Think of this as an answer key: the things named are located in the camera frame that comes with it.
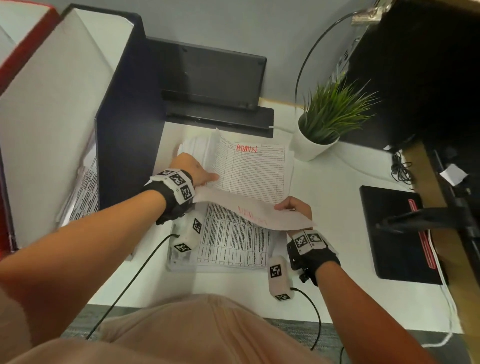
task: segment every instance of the hand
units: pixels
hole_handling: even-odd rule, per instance
[[[170,168],[178,168],[186,170],[193,179],[193,186],[203,186],[207,182],[218,180],[219,175],[209,173],[203,169],[198,161],[188,153],[181,153],[176,156],[170,163]]]
[[[312,209],[310,208],[310,205],[292,196],[288,196],[285,200],[283,200],[279,204],[276,204],[274,206],[274,209],[275,210],[286,210],[286,209],[295,210],[300,212],[302,215],[308,217],[310,220],[312,219]],[[291,238],[293,235],[295,235],[297,232],[300,232],[300,231],[301,230],[287,231],[287,234]]]

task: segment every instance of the white desk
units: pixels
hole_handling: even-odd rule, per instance
[[[275,126],[293,129],[298,117],[292,106],[263,100],[262,106],[275,109]],[[155,171],[166,168],[176,146],[184,139],[209,134],[211,129],[167,122],[158,150]],[[222,133],[232,141],[255,141],[287,144],[290,134],[275,129],[274,138]],[[343,269],[388,313],[407,329],[448,331],[448,306],[439,286],[422,283],[379,279],[373,268],[370,244],[365,225],[359,187],[405,189],[390,178],[391,158],[388,153],[360,146],[338,143],[311,162],[295,161],[290,194],[312,206],[313,220],[318,229],[338,250]],[[359,173],[365,171],[373,178]],[[170,224],[153,226],[142,239],[131,262],[124,262],[90,300],[93,304],[111,305],[135,275],[154,247],[170,232]],[[225,295],[252,309],[263,317],[316,321],[308,301],[297,294],[288,302],[277,302],[268,292],[264,270],[244,273],[171,273],[165,269],[167,245],[161,247],[127,290],[118,306],[146,307],[166,298],[191,293]],[[315,302],[322,322],[331,323],[322,296],[311,282],[302,284],[293,278],[295,287]],[[458,318],[454,332],[460,333]]]

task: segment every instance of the printed form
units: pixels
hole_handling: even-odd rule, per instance
[[[230,142],[217,130],[210,137],[185,141],[178,154],[182,152],[191,154],[207,171],[220,176],[209,187],[271,204],[282,201],[290,190],[293,153],[285,146]],[[200,245],[198,251],[192,252],[189,263],[266,267],[276,233],[209,203]]]

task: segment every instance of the potted plant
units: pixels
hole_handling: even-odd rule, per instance
[[[362,123],[372,117],[368,111],[376,98],[362,90],[354,91],[352,85],[339,81],[318,85],[315,94],[309,94],[290,142],[296,159],[315,158],[340,136],[360,129]]]

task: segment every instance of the white pot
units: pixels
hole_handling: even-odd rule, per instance
[[[290,150],[295,152],[295,158],[298,160],[312,160],[338,142],[337,138],[331,144],[316,144],[302,134],[298,122],[296,126],[295,133],[293,133],[292,140],[290,141]]]

